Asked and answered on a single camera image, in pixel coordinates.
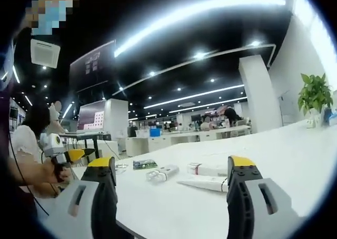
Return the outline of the person's left hand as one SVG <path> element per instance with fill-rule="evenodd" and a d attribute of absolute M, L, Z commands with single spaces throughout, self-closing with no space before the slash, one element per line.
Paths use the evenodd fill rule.
<path fill-rule="evenodd" d="M 54 163 L 51 159 L 47 159 L 42 164 L 45 176 L 45 182 L 51 184 L 67 183 L 72 177 L 70 168 Z"/>

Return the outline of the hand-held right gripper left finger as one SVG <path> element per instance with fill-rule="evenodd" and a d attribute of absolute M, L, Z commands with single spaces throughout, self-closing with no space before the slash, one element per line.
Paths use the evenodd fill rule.
<path fill-rule="evenodd" d="M 114 157 L 74 167 L 75 180 L 55 199 L 52 234 L 56 238 L 116 238 Z"/>

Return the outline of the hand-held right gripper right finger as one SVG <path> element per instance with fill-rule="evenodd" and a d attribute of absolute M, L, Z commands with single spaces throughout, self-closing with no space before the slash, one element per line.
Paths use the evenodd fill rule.
<path fill-rule="evenodd" d="M 248 158 L 228 157 L 228 238 L 288 238 L 291 198 Z"/>

